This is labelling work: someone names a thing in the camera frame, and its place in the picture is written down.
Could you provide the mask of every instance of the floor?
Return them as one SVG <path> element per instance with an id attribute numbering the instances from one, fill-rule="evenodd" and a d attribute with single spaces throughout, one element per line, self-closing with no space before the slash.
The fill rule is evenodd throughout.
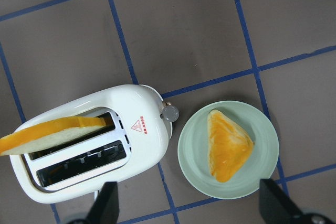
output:
<path id="1" fill-rule="evenodd" d="M 217 200 L 184 177 L 177 144 L 203 106 L 237 100 L 275 126 L 272 178 L 336 220 L 335 0 L 0 0 L 0 135 L 84 95 L 134 83 L 180 110 L 158 165 L 118 184 L 119 223 L 263 223 L 259 192 Z M 0 157 L 0 223 L 64 223 L 93 194 L 39 204 Z"/>

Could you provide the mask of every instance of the triangular bread slice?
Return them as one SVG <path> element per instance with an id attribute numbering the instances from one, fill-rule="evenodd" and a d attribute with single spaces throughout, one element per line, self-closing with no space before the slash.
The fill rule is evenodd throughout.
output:
<path id="1" fill-rule="evenodd" d="M 103 118 L 68 116 L 40 123 L 0 138 L 0 155 L 45 150 L 106 126 Z"/>
<path id="2" fill-rule="evenodd" d="M 254 143 L 247 132 L 218 110 L 212 110 L 208 124 L 208 164 L 219 182 L 227 182 L 250 157 Z"/>

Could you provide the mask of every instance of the plate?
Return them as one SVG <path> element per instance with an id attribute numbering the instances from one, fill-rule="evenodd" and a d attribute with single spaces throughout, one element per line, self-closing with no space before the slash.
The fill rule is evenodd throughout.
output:
<path id="1" fill-rule="evenodd" d="M 255 143 L 241 169 L 227 182 L 218 182 L 208 168 L 207 116 L 219 110 L 239 124 Z M 257 108 L 238 101 L 221 101 L 198 110 L 182 129 L 178 162 L 186 179 L 200 192 L 219 199 L 236 199 L 259 189 L 259 180 L 269 178 L 278 161 L 279 141 L 268 118 Z"/>

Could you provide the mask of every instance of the toaster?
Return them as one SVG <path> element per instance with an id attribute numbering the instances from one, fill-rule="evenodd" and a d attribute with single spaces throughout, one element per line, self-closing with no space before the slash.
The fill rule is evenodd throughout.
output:
<path id="1" fill-rule="evenodd" d="M 70 143 L 10 156 L 22 189 L 34 201 L 76 198 L 151 168 L 167 150 L 178 110 L 149 86 L 125 84 L 49 110 L 16 131 L 74 115 L 102 117 L 107 126 Z"/>

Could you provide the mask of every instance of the gray knob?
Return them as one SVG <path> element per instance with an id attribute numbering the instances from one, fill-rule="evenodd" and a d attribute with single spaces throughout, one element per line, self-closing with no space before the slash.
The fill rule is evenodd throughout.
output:
<path id="1" fill-rule="evenodd" d="M 167 103 L 167 106 L 163 108 L 161 112 L 161 118 L 167 120 L 168 122 L 175 122 L 179 117 L 180 113 L 174 105 Z"/>

